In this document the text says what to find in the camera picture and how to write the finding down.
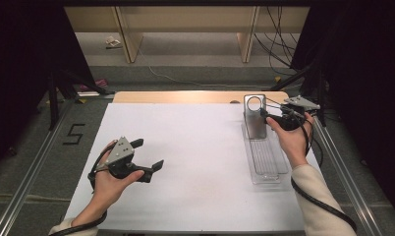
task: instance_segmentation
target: hand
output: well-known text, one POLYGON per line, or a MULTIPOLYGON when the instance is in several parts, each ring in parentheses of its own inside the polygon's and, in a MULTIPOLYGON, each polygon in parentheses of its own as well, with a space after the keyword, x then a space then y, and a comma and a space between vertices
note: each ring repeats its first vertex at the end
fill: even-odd
MULTIPOLYGON (((305 122, 304 124, 310 140, 312 129, 311 125, 313 124, 314 119, 307 112, 305 112, 305 117, 310 122, 305 122)), ((286 152, 287 158, 289 158, 292 168, 302 164, 308 164, 305 154, 307 143, 302 128, 298 128, 293 131, 285 131, 275 120, 270 117, 267 117, 267 123, 277 133, 280 146, 283 148, 284 152, 286 152)))
MULTIPOLYGON (((108 147, 113 144, 115 144, 115 141, 108 144, 108 147)), ((102 156, 99 163, 105 162, 110 152, 111 150, 108 150, 102 156)), ((117 179, 107 170, 97 172, 93 197, 86 208, 73 220, 72 226, 90 223, 100 218, 111 205, 119 200, 124 190, 139 180, 143 174, 144 172, 142 170, 138 170, 124 179, 117 179)))

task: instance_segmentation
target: finger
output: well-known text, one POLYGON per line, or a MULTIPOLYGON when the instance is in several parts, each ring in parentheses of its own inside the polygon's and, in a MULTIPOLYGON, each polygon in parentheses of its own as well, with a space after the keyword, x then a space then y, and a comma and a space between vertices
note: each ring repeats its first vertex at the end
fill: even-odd
POLYGON ((277 123, 277 121, 275 121, 273 118, 271 117, 267 117, 267 123, 269 126, 271 126, 271 129, 273 129, 273 131, 275 131, 278 135, 282 134, 283 132, 285 132, 280 125, 277 123))
MULTIPOLYGON (((103 149, 102 152, 104 152, 107 148, 109 148, 109 147, 115 145, 115 143, 117 143, 117 142, 118 142, 117 140, 113 140, 111 143, 109 143, 109 144, 103 149)), ((100 158, 100 160, 99 160, 99 163, 105 162, 106 159, 108 158, 108 156, 109 156, 110 153, 111 153, 111 149, 108 150, 107 152, 105 152, 105 153, 103 154, 102 158, 100 158)))
POLYGON ((125 179, 123 180, 125 186, 129 186, 132 183, 136 182, 142 177, 143 174, 144 174, 143 170, 134 171, 129 176, 125 177, 125 179))
POLYGON ((306 119, 307 119, 311 124, 313 124, 314 118, 311 117, 310 114, 308 114, 307 112, 305 112, 305 117, 306 117, 306 119))

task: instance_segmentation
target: person's right hand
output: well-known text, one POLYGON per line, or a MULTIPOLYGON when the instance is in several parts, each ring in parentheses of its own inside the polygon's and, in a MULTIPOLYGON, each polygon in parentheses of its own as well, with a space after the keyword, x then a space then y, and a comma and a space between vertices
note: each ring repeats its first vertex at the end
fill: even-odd
MULTIPOLYGON (((304 127, 306 132, 309 135, 309 139, 311 138, 311 129, 314 119, 306 112, 305 117, 310 122, 305 122, 304 127)), ((302 128, 298 128, 293 131, 285 131, 280 125, 270 117, 267 117, 267 123, 271 128, 277 133, 280 141, 280 146, 283 148, 284 152, 287 154, 287 158, 289 158, 290 165, 292 168, 302 164, 308 164, 306 160, 306 138, 303 133, 302 128)))

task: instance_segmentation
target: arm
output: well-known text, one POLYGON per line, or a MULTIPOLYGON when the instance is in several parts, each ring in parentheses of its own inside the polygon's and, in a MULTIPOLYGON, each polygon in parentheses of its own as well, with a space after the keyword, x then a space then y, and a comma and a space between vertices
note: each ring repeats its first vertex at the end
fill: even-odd
MULTIPOLYGON (((110 150, 108 150, 99 163, 104 162, 110 150)), ((142 170, 138 170, 136 172, 131 173, 125 179, 116 179, 114 178, 107 170, 100 171, 96 173, 95 179, 95 189, 93 193, 93 197, 91 198, 89 204, 85 207, 84 210, 74 219, 66 219, 60 225, 54 226, 49 234, 58 232, 60 230, 79 226, 82 224, 90 223, 100 218, 102 214, 111 207, 114 203, 118 201, 121 197, 124 190, 131 185, 132 183, 139 180, 143 175, 142 170)), ((80 236, 90 236, 96 235, 97 228, 91 228, 74 235, 80 236)))
MULTIPOLYGON (((310 134, 311 124, 314 120, 308 113, 305 115, 310 123, 305 122, 304 127, 310 134)), ((315 199, 342 211, 332 197, 321 174, 310 166, 306 160, 305 149, 307 143, 302 128, 288 132, 281 129, 280 125, 271 118, 267 118, 267 123, 279 137, 280 146, 287 154, 292 166, 292 177, 296 184, 315 199)), ((351 226, 344 220, 312 204, 299 194, 296 194, 296 198, 302 210, 307 235, 356 235, 351 226)))

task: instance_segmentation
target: metal rail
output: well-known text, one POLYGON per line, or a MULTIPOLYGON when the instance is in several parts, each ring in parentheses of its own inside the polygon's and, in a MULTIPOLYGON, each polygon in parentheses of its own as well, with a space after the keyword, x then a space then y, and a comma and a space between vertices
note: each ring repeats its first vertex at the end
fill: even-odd
POLYGON ((364 229, 366 230, 367 235, 382 235, 381 230, 375 222, 375 218, 371 209, 368 207, 366 200, 357 187, 357 184, 351 176, 351 173, 348 171, 348 168, 339 154, 338 149, 330 138, 327 129, 325 127, 321 127, 317 117, 314 117, 314 120, 314 127, 319 132, 320 139, 329 153, 330 159, 336 169, 336 172, 338 173, 339 179, 344 185, 348 197, 350 198, 353 207, 356 210, 364 229))
POLYGON ((62 108, 62 115, 60 116, 56 126, 54 127, 53 130, 48 132, 46 138, 44 139, 43 144, 41 145, 41 148, 39 149, 37 155, 35 156, 34 161, 32 162, 31 166, 28 169, 26 176, 21 182, 20 187, 18 188, 13 198, 11 199, 10 203, 8 204, 3 214, 1 215, 0 236, 8 235, 9 231, 11 230, 14 221, 16 220, 24 204, 26 196, 34 183, 35 178, 38 175, 38 172, 43 166, 44 161, 47 158, 52 145, 54 144, 57 134, 61 129, 62 122, 65 119, 70 108, 72 107, 73 103, 74 103, 73 100, 65 101, 64 106, 62 108))

